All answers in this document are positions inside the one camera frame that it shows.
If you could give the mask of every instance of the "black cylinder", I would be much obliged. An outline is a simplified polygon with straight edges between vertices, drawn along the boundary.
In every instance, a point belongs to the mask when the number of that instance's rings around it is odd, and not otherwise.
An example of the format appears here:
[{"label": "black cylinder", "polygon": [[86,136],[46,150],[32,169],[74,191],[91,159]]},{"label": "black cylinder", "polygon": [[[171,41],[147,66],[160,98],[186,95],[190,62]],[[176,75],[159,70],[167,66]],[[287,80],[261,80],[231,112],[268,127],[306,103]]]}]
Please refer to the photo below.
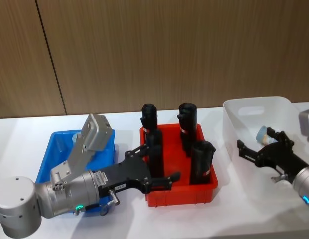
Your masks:
[{"label": "black cylinder", "polygon": [[154,130],[158,127],[158,119],[156,107],[153,104],[144,104],[141,108],[141,124],[143,125],[144,130]]},{"label": "black cylinder", "polygon": [[151,130],[146,137],[149,147],[147,165],[152,178],[164,177],[163,135],[159,129]]},{"label": "black cylinder", "polygon": [[181,128],[181,140],[183,150],[190,157],[191,147],[196,142],[196,105],[183,103],[179,106],[178,119]]},{"label": "black cylinder", "polygon": [[208,141],[195,142],[191,151],[190,184],[210,182],[210,169],[215,148]]}]

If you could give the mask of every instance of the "white tabletop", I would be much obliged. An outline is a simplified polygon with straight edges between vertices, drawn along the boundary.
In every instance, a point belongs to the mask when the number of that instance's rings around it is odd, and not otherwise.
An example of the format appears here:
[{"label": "white tabletop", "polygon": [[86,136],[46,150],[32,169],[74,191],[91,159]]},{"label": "white tabletop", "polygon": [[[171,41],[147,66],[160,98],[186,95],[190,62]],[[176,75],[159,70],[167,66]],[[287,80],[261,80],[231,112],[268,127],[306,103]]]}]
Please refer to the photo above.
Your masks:
[{"label": "white tabletop", "polygon": [[[300,111],[309,103],[295,103]],[[217,149],[213,165],[219,181],[211,203],[149,208],[135,189],[118,193],[121,204],[105,217],[63,214],[44,219],[30,239],[309,238],[309,208],[296,200],[253,204],[245,195],[222,138],[222,107],[198,109],[206,140]],[[158,111],[158,124],[178,123],[178,110]],[[116,131],[118,161],[139,146],[140,112],[105,114]],[[81,129],[87,115],[0,119],[0,179],[26,176],[35,181],[50,135]],[[0,239],[8,238],[0,225]]]}]

